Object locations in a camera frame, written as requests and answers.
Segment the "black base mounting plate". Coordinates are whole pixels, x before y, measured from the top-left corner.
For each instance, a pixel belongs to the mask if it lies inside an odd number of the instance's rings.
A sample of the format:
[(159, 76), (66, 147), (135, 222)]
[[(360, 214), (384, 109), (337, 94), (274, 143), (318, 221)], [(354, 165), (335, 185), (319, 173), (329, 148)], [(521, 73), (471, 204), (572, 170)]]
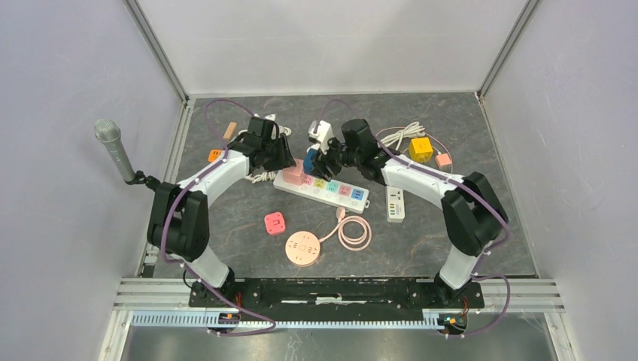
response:
[(245, 278), (222, 288), (242, 307), (242, 321), (416, 321), (424, 310), (481, 309), (482, 289), (468, 282), (449, 290), (442, 281), (389, 278)]

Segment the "silver microphone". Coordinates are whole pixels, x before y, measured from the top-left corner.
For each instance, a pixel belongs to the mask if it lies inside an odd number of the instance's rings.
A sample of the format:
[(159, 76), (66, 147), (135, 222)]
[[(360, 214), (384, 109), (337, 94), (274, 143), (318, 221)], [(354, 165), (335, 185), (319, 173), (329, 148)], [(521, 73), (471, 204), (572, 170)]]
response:
[(96, 139), (105, 147), (125, 183), (135, 180), (135, 170), (121, 139), (121, 129), (109, 119), (100, 119), (94, 125)]

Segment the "yellow cube adapter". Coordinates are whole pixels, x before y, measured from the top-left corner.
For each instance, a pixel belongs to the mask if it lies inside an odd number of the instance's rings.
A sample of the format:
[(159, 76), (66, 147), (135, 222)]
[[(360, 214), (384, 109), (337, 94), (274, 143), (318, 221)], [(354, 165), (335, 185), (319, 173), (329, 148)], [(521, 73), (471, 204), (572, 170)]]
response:
[(431, 160), (434, 149), (428, 137), (420, 137), (410, 141), (408, 152), (413, 161), (425, 163)]

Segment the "pink white plug adapter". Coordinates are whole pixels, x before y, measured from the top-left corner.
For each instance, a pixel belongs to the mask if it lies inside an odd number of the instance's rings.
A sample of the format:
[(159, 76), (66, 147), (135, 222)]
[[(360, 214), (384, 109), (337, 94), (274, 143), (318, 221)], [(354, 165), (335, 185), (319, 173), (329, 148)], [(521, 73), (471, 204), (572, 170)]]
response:
[(305, 180), (303, 161), (295, 158), (294, 164), (291, 167), (283, 169), (281, 173), (285, 183), (301, 186)]

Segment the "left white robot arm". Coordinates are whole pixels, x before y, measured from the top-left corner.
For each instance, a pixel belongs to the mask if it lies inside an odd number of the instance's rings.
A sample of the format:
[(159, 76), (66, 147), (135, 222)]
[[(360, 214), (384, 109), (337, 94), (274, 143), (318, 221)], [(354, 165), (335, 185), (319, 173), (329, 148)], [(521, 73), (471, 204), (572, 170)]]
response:
[(287, 136), (272, 118), (252, 117), (211, 164), (177, 184), (163, 182), (154, 190), (147, 242), (166, 262), (179, 262), (203, 284), (218, 306), (236, 297), (234, 274), (209, 247), (209, 209), (233, 184), (256, 169), (279, 171), (295, 165)]

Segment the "blue cube adapter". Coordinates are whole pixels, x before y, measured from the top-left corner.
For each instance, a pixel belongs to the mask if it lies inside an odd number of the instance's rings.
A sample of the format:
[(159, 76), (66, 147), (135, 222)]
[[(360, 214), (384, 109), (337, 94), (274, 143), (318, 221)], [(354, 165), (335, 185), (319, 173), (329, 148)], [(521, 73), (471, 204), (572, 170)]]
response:
[(306, 175), (317, 177), (314, 161), (316, 160), (318, 149), (309, 148), (303, 160), (303, 171)]

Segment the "long white power strip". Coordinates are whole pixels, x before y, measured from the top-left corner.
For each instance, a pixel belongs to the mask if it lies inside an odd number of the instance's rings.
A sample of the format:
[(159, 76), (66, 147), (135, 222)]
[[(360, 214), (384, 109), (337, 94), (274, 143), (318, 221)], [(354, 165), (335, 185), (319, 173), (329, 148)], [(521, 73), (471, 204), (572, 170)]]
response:
[(333, 207), (342, 207), (356, 214), (362, 214), (370, 204), (368, 189), (337, 180), (325, 181), (305, 175), (302, 183), (296, 185), (286, 182), (280, 171), (273, 180), (273, 186), (278, 190)]

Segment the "orange power strip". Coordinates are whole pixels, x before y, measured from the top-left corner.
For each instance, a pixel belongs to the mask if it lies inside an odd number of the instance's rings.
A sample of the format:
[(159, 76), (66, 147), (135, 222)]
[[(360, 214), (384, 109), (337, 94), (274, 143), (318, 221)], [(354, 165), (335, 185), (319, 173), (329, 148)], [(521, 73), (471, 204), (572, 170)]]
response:
[(210, 150), (209, 154), (208, 154), (208, 162), (209, 163), (213, 163), (216, 159), (218, 159), (221, 155), (223, 154), (223, 151), (220, 149), (213, 149)]

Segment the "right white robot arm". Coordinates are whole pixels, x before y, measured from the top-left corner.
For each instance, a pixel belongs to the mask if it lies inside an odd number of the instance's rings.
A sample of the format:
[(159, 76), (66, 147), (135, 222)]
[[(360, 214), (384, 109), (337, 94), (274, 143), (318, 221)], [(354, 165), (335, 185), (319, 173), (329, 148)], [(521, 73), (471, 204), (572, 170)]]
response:
[(455, 306), (481, 256), (497, 245), (497, 237), (510, 234), (508, 216), (488, 179), (478, 172), (461, 176), (421, 165), (385, 147), (364, 119), (347, 121), (341, 132), (338, 139), (328, 122), (312, 122), (305, 167), (326, 181), (343, 168), (355, 168), (368, 181), (400, 188), (440, 208), (451, 249), (436, 276), (434, 295), (440, 305)]

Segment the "small brown wooden block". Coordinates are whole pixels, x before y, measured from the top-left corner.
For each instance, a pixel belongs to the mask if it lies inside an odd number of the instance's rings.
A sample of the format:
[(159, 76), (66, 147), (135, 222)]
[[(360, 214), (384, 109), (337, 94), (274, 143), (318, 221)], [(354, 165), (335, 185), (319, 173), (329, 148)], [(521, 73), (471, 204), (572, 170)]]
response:
[(231, 141), (233, 139), (233, 137), (235, 136), (236, 132), (237, 132), (237, 126), (238, 124), (236, 122), (229, 122), (224, 134), (223, 134), (223, 140), (224, 141)]

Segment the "white plug under orange strip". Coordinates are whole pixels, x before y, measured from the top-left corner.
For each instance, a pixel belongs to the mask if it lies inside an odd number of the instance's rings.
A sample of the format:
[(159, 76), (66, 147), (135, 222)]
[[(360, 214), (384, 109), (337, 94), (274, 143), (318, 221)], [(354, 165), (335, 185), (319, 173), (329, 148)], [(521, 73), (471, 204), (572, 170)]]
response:
[(249, 174), (245, 176), (244, 179), (251, 182), (252, 184), (256, 184), (260, 182), (273, 181), (276, 178), (277, 174), (277, 171), (264, 171), (260, 174)]

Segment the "small white power strip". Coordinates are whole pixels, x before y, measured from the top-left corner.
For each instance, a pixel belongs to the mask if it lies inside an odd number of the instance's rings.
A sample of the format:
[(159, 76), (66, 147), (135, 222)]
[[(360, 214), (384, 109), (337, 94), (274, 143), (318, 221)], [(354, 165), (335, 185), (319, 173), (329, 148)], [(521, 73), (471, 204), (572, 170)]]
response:
[(406, 216), (405, 197), (403, 190), (396, 187), (386, 187), (387, 221), (402, 223)]

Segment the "pink square charger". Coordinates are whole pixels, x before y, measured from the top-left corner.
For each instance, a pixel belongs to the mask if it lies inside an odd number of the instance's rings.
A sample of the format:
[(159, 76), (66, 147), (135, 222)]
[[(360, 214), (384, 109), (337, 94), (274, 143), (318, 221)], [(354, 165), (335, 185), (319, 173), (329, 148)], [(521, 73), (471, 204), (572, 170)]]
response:
[(440, 153), (435, 157), (435, 163), (437, 167), (441, 170), (452, 170), (453, 162), (448, 153)]

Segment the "pink folding extension socket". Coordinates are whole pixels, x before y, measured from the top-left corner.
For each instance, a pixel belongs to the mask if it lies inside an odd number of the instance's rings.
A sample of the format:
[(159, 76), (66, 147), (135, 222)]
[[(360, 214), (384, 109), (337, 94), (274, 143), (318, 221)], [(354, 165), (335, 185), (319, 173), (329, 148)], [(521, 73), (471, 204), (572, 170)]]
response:
[(281, 212), (276, 211), (264, 217), (264, 225), (269, 235), (279, 235), (286, 231), (286, 223)]

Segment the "round pink socket base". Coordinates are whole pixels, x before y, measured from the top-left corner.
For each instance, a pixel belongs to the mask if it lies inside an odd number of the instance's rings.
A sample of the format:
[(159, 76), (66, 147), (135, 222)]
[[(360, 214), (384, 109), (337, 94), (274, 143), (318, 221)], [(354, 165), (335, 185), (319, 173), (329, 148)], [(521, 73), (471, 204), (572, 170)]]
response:
[(305, 268), (317, 262), (321, 253), (321, 243), (316, 235), (300, 231), (293, 233), (286, 241), (286, 257), (296, 266)]

